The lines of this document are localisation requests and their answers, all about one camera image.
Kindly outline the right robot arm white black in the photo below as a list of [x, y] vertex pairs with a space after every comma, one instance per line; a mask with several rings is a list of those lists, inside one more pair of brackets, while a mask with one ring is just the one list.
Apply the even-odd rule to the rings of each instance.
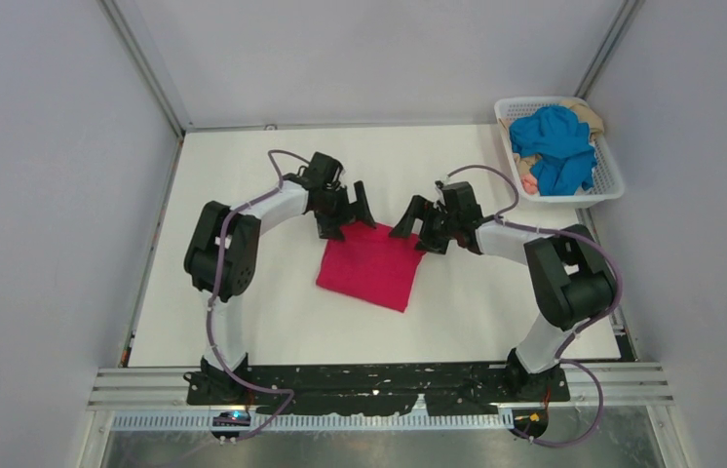
[[539, 314], [508, 355], [502, 387], [531, 400], [557, 386], [559, 358], [584, 325], [613, 305], [618, 291], [602, 249], [582, 224], [542, 230], [482, 212], [468, 182], [437, 184], [437, 201], [415, 195], [391, 236], [418, 237], [416, 249], [445, 254], [450, 242], [473, 254], [527, 267]]

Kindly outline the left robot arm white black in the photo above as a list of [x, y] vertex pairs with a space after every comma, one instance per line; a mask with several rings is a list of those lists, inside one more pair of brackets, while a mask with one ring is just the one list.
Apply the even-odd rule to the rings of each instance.
[[208, 297], [206, 349], [199, 370], [187, 376], [191, 401], [236, 404], [248, 390], [261, 389], [249, 382], [241, 296], [254, 278], [265, 233], [306, 214], [314, 216], [323, 240], [343, 240], [343, 227], [356, 222], [376, 225], [364, 183], [347, 186], [335, 158], [317, 152], [294, 173], [273, 168], [275, 184], [254, 198], [235, 206], [206, 203], [186, 251], [184, 271]]

